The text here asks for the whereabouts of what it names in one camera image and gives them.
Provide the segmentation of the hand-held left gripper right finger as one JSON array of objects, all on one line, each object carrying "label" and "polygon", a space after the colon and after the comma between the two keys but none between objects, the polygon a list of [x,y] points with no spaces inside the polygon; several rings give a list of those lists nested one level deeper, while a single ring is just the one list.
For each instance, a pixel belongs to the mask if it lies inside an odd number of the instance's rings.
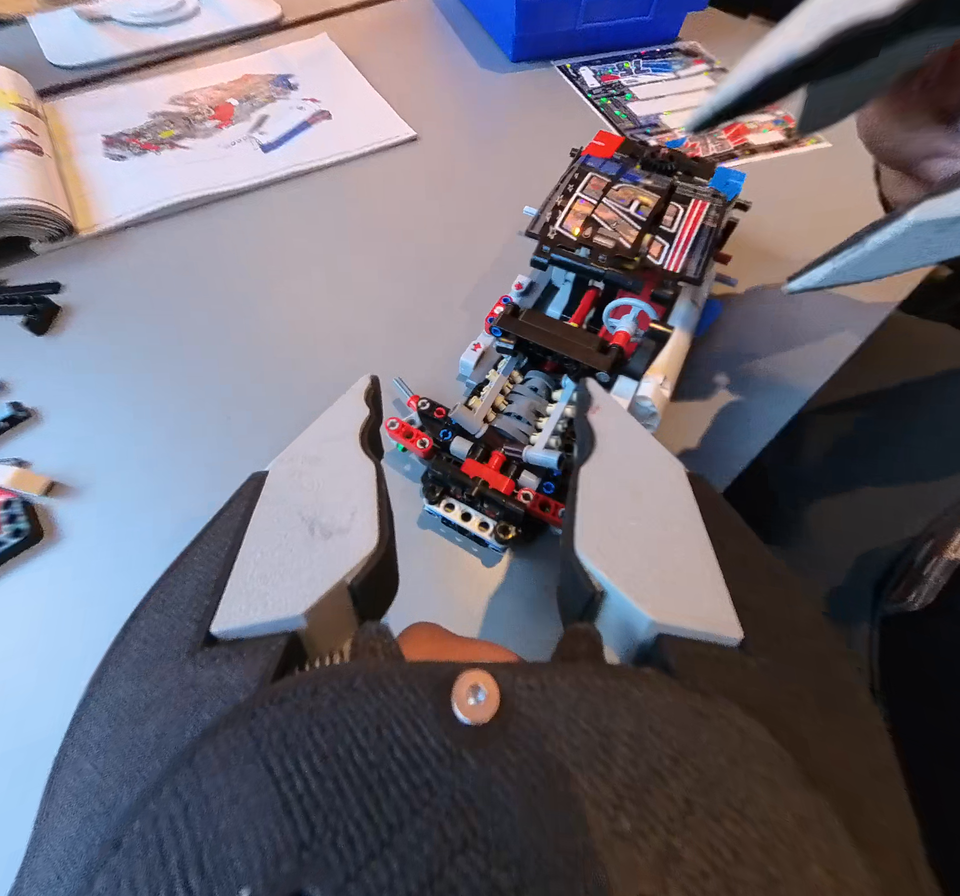
[{"label": "hand-held left gripper right finger", "polygon": [[620,664],[661,637],[737,648],[744,631],[691,480],[592,378],[574,396],[558,608]]}]

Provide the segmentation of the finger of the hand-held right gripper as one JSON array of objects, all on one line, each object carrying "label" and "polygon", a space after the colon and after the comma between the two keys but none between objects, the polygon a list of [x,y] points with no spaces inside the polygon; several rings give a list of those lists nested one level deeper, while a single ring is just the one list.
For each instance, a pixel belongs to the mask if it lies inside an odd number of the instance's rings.
[{"label": "finger of the hand-held right gripper", "polygon": [[959,37],[959,0],[804,0],[686,119],[714,129],[800,92],[797,131],[840,122]]},{"label": "finger of the hand-held right gripper", "polygon": [[959,193],[929,194],[887,214],[790,276],[789,294],[842,288],[929,268],[959,255]]}]

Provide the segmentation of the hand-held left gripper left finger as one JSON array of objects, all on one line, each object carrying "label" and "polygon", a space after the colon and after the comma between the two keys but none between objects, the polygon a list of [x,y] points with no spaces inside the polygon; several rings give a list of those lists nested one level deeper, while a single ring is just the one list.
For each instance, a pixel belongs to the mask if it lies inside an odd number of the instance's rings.
[{"label": "hand-held left gripper left finger", "polygon": [[221,641],[345,642],[400,574],[380,383],[362,376],[270,464],[210,625]]}]

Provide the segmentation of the toy brick car model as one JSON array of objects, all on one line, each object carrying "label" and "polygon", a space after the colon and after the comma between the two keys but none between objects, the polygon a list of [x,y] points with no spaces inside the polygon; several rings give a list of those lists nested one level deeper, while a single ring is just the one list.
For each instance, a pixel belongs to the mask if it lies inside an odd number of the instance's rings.
[{"label": "toy brick car model", "polygon": [[751,206],[744,171],[678,148],[601,130],[570,156],[524,210],[531,269],[462,352],[460,401],[396,379],[409,414],[384,423],[422,464],[424,513],[498,553],[564,527],[582,380],[657,430]]}]

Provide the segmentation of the pile of toy bricks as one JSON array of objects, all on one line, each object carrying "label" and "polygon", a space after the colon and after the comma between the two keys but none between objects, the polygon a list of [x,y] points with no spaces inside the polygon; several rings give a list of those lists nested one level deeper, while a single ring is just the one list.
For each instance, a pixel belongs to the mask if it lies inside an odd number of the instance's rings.
[{"label": "pile of toy bricks", "polygon": [[[1,315],[15,317],[31,335],[45,336],[62,308],[54,298],[62,284],[56,281],[13,286],[2,282]],[[23,460],[2,458],[1,464],[1,566],[6,566],[39,545],[44,529],[36,498],[49,496],[54,481],[32,470]]]}]

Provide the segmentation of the car drawing instruction booklet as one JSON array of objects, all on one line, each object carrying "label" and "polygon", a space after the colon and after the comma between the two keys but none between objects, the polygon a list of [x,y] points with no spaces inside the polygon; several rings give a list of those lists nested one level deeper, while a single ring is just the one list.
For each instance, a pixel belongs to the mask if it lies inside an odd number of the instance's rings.
[{"label": "car drawing instruction booklet", "polygon": [[45,110],[81,237],[418,136],[325,33],[58,98]]}]

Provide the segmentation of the person's right hand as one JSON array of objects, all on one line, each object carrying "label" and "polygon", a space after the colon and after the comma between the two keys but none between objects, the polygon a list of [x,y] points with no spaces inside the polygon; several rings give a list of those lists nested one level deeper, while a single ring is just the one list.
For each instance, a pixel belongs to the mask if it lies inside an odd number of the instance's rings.
[{"label": "person's right hand", "polygon": [[856,130],[894,206],[959,170],[959,46],[938,50],[857,114]]}]

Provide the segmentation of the person's grey pants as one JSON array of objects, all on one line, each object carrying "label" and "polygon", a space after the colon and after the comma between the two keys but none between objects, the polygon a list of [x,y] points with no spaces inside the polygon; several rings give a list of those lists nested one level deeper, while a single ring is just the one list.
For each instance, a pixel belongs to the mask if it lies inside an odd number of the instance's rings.
[{"label": "person's grey pants", "polygon": [[958,260],[726,489],[866,661],[930,865],[958,894]]}]

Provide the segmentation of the shiny sticker sheet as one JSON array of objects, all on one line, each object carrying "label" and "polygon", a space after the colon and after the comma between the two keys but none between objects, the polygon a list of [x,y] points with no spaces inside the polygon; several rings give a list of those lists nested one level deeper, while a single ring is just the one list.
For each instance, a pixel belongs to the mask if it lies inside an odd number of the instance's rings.
[{"label": "shiny sticker sheet", "polygon": [[553,65],[599,116],[603,129],[639,143],[667,146],[728,167],[831,145],[820,133],[799,134],[794,115],[778,104],[691,133],[691,115],[728,73],[696,41],[676,40]]}]

